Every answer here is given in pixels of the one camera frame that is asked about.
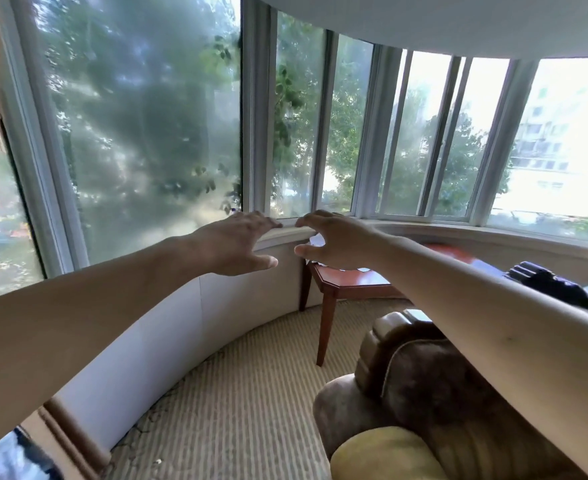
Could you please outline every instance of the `beige carpet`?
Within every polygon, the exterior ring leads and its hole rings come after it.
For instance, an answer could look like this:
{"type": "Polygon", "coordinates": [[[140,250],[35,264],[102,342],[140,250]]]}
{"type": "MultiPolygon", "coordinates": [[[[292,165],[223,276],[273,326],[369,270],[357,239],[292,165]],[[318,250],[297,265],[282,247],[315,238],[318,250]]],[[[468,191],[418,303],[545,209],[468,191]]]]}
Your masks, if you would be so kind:
{"type": "Polygon", "coordinates": [[[114,448],[107,479],[328,479],[314,396],[354,371],[374,319],[405,306],[339,302],[322,368],[314,363],[320,306],[250,331],[154,404],[114,448]]]}

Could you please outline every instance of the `white ceiling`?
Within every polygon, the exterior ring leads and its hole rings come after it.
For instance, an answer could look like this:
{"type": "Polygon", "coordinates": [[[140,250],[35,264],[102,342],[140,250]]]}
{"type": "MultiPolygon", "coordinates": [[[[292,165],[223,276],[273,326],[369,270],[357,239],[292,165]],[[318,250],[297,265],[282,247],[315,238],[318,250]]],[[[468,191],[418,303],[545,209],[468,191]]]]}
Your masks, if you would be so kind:
{"type": "Polygon", "coordinates": [[[588,57],[588,0],[263,0],[353,38],[484,57],[588,57]]]}

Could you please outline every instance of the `hand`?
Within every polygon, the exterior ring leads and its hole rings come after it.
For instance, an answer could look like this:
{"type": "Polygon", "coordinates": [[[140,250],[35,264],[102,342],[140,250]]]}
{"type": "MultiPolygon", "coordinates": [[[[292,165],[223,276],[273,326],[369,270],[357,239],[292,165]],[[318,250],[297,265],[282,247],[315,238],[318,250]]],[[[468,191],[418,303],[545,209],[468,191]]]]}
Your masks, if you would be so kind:
{"type": "Polygon", "coordinates": [[[309,226],[325,238],[322,247],[300,244],[294,252],[305,259],[318,261],[336,269],[370,267],[372,251],[386,242],[386,234],[358,219],[316,210],[301,217],[296,227],[309,226]]]}
{"type": "Polygon", "coordinates": [[[237,276],[278,266],[273,256],[253,253],[256,241],[268,230],[283,225],[257,210],[236,212],[222,221],[202,226],[187,236],[190,253],[196,253],[205,273],[237,276]]]}

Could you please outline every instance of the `person's left hand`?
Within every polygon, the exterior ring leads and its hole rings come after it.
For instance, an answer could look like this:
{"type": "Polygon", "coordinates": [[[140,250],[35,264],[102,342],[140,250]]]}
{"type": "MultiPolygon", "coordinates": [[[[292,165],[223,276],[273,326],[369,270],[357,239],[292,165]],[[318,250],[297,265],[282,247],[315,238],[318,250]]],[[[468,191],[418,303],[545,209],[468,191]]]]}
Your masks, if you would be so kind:
{"type": "Polygon", "coordinates": [[[186,252],[197,253],[206,273],[237,276],[278,265],[273,256],[254,254],[253,247],[267,231],[282,226],[257,210],[248,214],[236,212],[179,239],[186,239],[186,252]]]}

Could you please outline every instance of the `forearm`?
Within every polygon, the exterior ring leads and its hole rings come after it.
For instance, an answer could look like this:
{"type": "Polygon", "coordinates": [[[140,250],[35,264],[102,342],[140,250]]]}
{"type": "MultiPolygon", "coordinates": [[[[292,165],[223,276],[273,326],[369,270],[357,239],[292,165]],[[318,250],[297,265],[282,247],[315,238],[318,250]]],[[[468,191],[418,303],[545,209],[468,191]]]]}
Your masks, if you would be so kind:
{"type": "Polygon", "coordinates": [[[206,270],[173,240],[0,297],[0,437],[206,270]]]}
{"type": "Polygon", "coordinates": [[[402,290],[482,375],[588,473],[588,314],[439,255],[380,237],[368,267],[402,290]]]}

